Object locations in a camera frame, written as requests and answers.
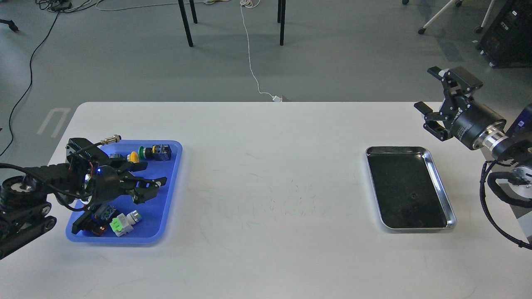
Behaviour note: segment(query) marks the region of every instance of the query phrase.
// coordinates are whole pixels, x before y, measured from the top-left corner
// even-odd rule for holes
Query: white table
[[[83,104],[50,163],[70,137],[183,145],[167,230],[151,246],[72,243],[52,201],[56,227],[0,262],[0,297],[530,298],[532,253],[481,210],[482,154],[422,124],[412,103]],[[376,145],[431,151],[456,228],[383,228],[364,156]],[[525,238],[506,204],[488,205]]]

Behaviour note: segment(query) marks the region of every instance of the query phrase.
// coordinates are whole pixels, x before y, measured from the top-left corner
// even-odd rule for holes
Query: stainless steel tray
[[[397,232],[450,229],[451,204],[429,151],[414,146],[366,150],[368,168],[383,224]]]

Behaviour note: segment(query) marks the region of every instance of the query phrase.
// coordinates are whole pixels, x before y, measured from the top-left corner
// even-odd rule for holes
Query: power cord
[[[88,9],[90,7],[93,7],[93,6],[95,6],[97,4],[97,3],[95,3],[93,5],[87,6],[92,1],[93,0],[86,0],[85,2],[83,2],[83,4],[81,4],[81,5],[77,6],[77,7],[74,7],[74,8],[70,8],[70,9],[58,8],[61,5],[61,1],[60,0],[35,0],[35,4],[39,5],[39,9],[40,10],[46,10],[46,11],[49,11],[49,12],[59,12],[59,13],[73,13],[73,12],[86,10],[86,9]]]
[[[500,228],[495,223],[495,220],[493,220],[493,217],[492,217],[492,215],[489,212],[488,205],[486,204],[486,188],[485,188],[484,184],[486,183],[486,178],[488,176],[488,173],[491,171],[493,166],[495,166],[496,164],[502,165],[502,166],[508,166],[508,165],[504,165],[504,164],[499,163],[499,161],[486,161],[484,163],[484,165],[482,166],[482,172],[480,173],[480,205],[482,206],[482,210],[484,211],[484,214],[486,215],[486,218],[488,219],[489,223],[491,223],[492,226],[501,235],[503,235],[506,239],[510,240],[511,242],[514,242],[519,247],[524,247],[526,249],[532,250],[532,245],[530,245],[529,243],[526,243],[524,241],[521,241],[521,240],[511,236],[510,234],[508,234],[504,230],[502,230],[502,228]]]
[[[250,62],[250,71],[251,71],[251,75],[253,76],[253,78],[255,79],[255,82],[257,82],[257,89],[259,90],[259,94],[267,94],[267,95],[270,95],[271,96],[271,99],[274,101],[274,102],[281,102],[281,98],[279,96],[273,96],[272,94],[270,93],[267,93],[267,92],[262,92],[261,91],[261,87],[259,85],[259,81],[257,80],[257,77],[255,77],[255,74],[253,73],[253,69],[251,68],[251,47],[250,47],[250,34],[247,32],[247,27],[246,27],[246,21],[244,20],[244,12],[242,10],[242,7],[246,7],[248,9],[252,9],[252,8],[255,8],[257,7],[257,5],[260,3],[260,0],[255,4],[253,5],[253,2],[252,0],[240,0],[240,14],[242,15],[242,24],[244,24],[244,29],[246,30],[246,36],[247,36],[247,57],[248,57],[248,60]]]
[[[260,2],[261,0],[259,0],[257,4],[253,4],[253,0],[240,0],[240,5],[247,9],[254,9]]]
[[[20,97],[20,99],[17,101],[17,103],[13,106],[13,109],[11,109],[11,113],[9,114],[9,121],[7,122],[8,123],[8,126],[9,126],[9,133],[11,134],[11,141],[9,142],[9,144],[7,145],[7,147],[0,153],[0,156],[2,156],[6,151],[7,149],[11,146],[11,144],[13,143],[13,138],[14,138],[14,135],[13,135],[13,128],[11,127],[11,119],[13,117],[13,112],[15,111],[15,108],[19,105],[19,103],[22,101],[22,99],[24,98],[24,96],[26,96],[26,94],[28,93],[28,91],[30,90],[31,86],[33,85],[33,69],[31,67],[31,63],[33,61],[33,57],[35,56],[35,52],[37,51],[37,49],[39,49],[41,47],[41,45],[46,41],[46,39],[48,38],[48,36],[50,36],[50,32],[52,32],[52,28],[54,28],[54,25],[55,25],[55,22],[57,21],[57,17],[59,16],[59,12],[55,15],[55,19],[54,19],[54,22],[52,23],[52,26],[50,26],[50,30],[48,30],[48,34],[46,34],[46,37],[43,39],[43,41],[40,42],[40,44],[35,48],[35,50],[33,51],[33,53],[31,54],[31,57],[30,57],[30,85],[28,86],[28,88],[26,89],[26,91],[24,92],[24,94]]]
[[[150,5],[142,5],[142,6],[133,6],[133,7],[126,7],[126,8],[123,8],[123,9],[113,9],[113,10],[108,10],[108,9],[101,9],[98,7],[98,4],[100,2],[102,2],[103,0],[100,0],[96,3],[96,8],[98,10],[101,10],[101,11],[123,11],[123,10],[130,10],[130,9],[141,9],[141,8],[144,8],[144,7],[152,7],[152,6],[165,6],[165,5],[177,5],[178,3],[163,3],[163,4],[150,4]],[[203,0],[203,1],[199,1],[199,2],[194,2],[194,3],[204,3],[206,5],[211,5],[211,4],[214,4],[216,2],[228,2],[228,1],[231,1],[231,0]]]
[[[68,192],[66,190],[61,190],[57,187],[55,187],[54,185],[46,182],[46,180],[42,177],[40,177],[39,175],[33,173],[32,171],[28,170],[28,169],[25,169],[23,167],[20,167],[20,166],[16,166],[16,165],[12,165],[12,164],[7,164],[7,163],[0,163],[0,169],[14,169],[14,170],[18,170],[26,175],[29,175],[31,176],[32,178],[40,181],[44,186],[50,188],[51,190],[53,190],[53,194],[55,195],[55,197],[57,198],[57,201],[62,205],[62,206],[65,206],[67,209],[71,210],[71,211],[74,211],[74,212],[80,212],[80,211],[84,211],[84,208],[73,208],[69,205],[67,205],[61,198],[61,196],[59,194],[64,194],[66,196],[72,196],[74,198],[80,198],[80,199],[86,199],[88,197],[91,196],[91,194],[76,194],[76,193],[71,193],[71,192]]]

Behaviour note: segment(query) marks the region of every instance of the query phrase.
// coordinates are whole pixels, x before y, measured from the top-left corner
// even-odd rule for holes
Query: plastic tray
[[[72,212],[70,220],[66,226],[66,237],[73,242],[89,243],[110,243],[110,244],[145,244],[158,240],[166,227],[172,194],[176,185],[177,171],[183,147],[174,140],[122,140],[119,143],[102,146],[101,149],[106,154],[118,153],[127,155],[133,151],[138,151],[140,146],[152,146],[155,144],[169,144],[172,149],[170,161],[148,161],[146,170],[137,171],[135,176],[144,178],[167,177],[166,185],[159,189],[157,197],[146,201],[143,204],[134,204],[131,196],[122,195],[109,202],[109,205],[116,207],[121,213],[128,214],[137,210],[142,216],[142,220],[133,226],[133,231],[124,236],[117,237],[115,233],[108,228],[101,236],[95,236],[90,231],[80,231],[76,235],[71,232],[72,224],[78,219],[83,212]],[[82,207],[79,201],[76,207]]]

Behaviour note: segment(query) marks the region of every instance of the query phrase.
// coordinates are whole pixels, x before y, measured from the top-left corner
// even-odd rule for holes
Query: gray floor
[[[418,28],[446,2],[288,0],[281,47],[277,1],[262,0],[257,8],[244,10],[253,70],[263,91],[297,102],[440,101],[441,84],[426,73],[427,68],[462,65],[484,82],[476,100],[513,120],[532,98],[532,69],[492,69],[475,50],[473,41],[481,35],[473,29],[480,25],[489,0],[464,1],[424,36],[418,35]],[[151,2],[106,0],[101,7],[147,3]],[[503,4],[497,1],[491,20]],[[15,141],[0,162],[46,164],[83,102],[270,101],[268,95],[258,94],[248,69],[238,0],[196,4],[196,9],[199,24],[190,24],[193,48],[187,45],[177,5],[119,12],[92,7],[61,14],[36,53],[34,86],[14,114]],[[0,19],[13,19],[20,28],[15,34],[0,27],[2,150],[10,140],[9,112],[29,83],[31,52],[54,17],[33,1],[0,2]],[[55,108],[64,110],[43,127]],[[61,111],[66,121],[58,126]],[[117,117],[142,122],[142,111],[117,111]],[[55,128],[59,131],[54,137]],[[0,179],[10,175],[3,171]]]

